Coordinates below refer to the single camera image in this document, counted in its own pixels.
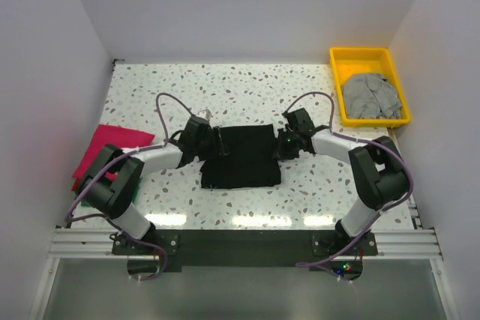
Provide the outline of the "aluminium frame rail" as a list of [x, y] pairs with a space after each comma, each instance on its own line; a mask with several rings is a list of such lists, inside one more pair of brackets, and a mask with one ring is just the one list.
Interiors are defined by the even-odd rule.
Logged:
[[[101, 256], [114, 256], [112, 254], [113, 243], [110, 235], [121, 232], [108, 220], [110, 230], [101, 229], [57, 229], [54, 234], [52, 246], [49, 254], [58, 258], [79, 258], [93, 259]], [[153, 223], [157, 230], [167, 229]], [[359, 260], [365, 256], [377, 257], [385, 256], [389, 259], [438, 259], [440, 257], [440, 248], [434, 242], [434, 232], [431, 230], [410, 230], [406, 232], [387, 232], [382, 231], [377, 234], [370, 230], [361, 237], [349, 250], [340, 255], [331, 255], [318, 262], [298, 262], [299, 268], [319, 268], [325, 269], [332, 262], [346, 263], [350, 259]], [[222, 230], [222, 229], [173, 229], [173, 230]], [[238, 229], [227, 230], [252, 230], [247, 226], [241, 226]], [[266, 227], [259, 230], [277, 230]], [[155, 268], [154, 273], [165, 272], [166, 262]]]

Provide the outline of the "yellow plastic bin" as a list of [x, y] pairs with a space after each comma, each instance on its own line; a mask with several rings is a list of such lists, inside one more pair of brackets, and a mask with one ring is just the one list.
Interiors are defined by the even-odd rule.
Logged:
[[[330, 67], [340, 107], [341, 122], [344, 127], [387, 127], [396, 128], [411, 122], [401, 81], [397, 75], [390, 52], [381, 47], [332, 47], [329, 50]], [[342, 86], [358, 73], [381, 73], [397, 90], [402, 104], [399, 119], [357, 119], [346, 114]]]

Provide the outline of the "red folded t shirt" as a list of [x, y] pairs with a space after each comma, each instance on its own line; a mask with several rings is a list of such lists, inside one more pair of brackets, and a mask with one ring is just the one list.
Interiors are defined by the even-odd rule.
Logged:
[[[75, 191], [77, 188], [78, 188], [78, 185], [80, 183], [80, 180], [82, 178], [82, 174], [80, 172], [76, 172], [74, 174], [74, 182], [73, 182], [73, 185], [72, 185], [72, 188], [71, 190], [72, 191]], [[114, 181], [116, 179], [116, 176], [117, 174], [114, 174], [114, 173], [110, 173], [110, 172], [107, 172], [104, 177], [110, 181]]]

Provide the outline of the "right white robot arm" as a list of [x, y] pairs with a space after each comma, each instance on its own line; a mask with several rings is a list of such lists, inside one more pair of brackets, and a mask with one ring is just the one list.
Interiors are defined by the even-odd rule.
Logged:
[[331, 254], [349, 255], [381, 214], [405, 202], [413, 192], [413, 177], [388, 136], [358, 139], [316, 126], [306, 109], [284, 112], [285, 128], [278, 131], [278, 160], [293, 160], [300, 152], [334, 158], [350, 165], [357, 200], [335, 224]]

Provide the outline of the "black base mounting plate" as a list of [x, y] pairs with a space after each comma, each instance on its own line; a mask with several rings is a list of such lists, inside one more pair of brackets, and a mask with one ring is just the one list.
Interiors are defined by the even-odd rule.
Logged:
[[292, 267], [318, 262], [341, 249], [334, 230], [167, 230], [155, 233], [155, 244], [166, 251], [109, 236], [114, 256], [127, 256], [130, 274], [151, 274], [166, 262], [166, 272], [183, 267]]

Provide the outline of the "grey t shirt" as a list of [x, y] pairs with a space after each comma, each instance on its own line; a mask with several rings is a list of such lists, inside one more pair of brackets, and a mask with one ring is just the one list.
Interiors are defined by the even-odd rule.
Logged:
[[400, 119], [397, 89], [381, 73], [357, 73], [342, 86], [346, 116], [352, 119]]

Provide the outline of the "pink folded t shirt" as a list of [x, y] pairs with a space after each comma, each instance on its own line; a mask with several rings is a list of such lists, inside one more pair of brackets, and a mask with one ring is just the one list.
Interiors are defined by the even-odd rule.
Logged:
[[119, 148], [143, 147], [152, 144], [154, 138], [154, 134], [141, 130], [99, 124], [72, 178], [81, 179], [105, 145]]

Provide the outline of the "green folded t shirt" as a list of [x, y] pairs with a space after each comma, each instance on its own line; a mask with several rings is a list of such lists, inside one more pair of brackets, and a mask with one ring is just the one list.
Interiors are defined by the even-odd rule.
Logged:
[[[138, 197], [138, 192], [140, 191], [140, 185], [142, 183], [142, 179], [139, 179], [138, 183], [137, 183], [137, 186], [136, 186], [136, 189], [133, 193], [133, 197], [132, 197], [132, 203], [135, 203], [136, 200], [137, 200], [137, 197]], [[85, 199], [83, 199], [81, 202], [80, 202], [80, 206], [82, 208], [92, 208], [92, 205], [90, 205], [89, 203], [87, 203], [87, 201]]]

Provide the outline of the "black t shirt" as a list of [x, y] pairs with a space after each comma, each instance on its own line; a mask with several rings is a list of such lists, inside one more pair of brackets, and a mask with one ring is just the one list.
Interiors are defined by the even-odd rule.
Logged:
[[273, 187], [281, 183], [281, 170], [274, 158], [277, 138], [268, 125], [222, 127], [227, 155], [204, 162], [201, 186], [207, 190]]

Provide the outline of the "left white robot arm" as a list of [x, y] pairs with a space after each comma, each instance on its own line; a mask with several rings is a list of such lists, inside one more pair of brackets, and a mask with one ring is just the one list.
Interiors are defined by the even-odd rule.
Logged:
[[179, 169], [195, 159], [205, 161], [226, 154], [219, 127], [204, 118], [191, 116], [178, 139], [141, 148], [102, 147], [76, 188], [75, 203], [67, 213], [68, 223], [76, 222], [74, 209], [86, 202], [110, 221], [139, 254], [164, 254], [156, 228], [133, 204], [140, 179], [155, 172]]

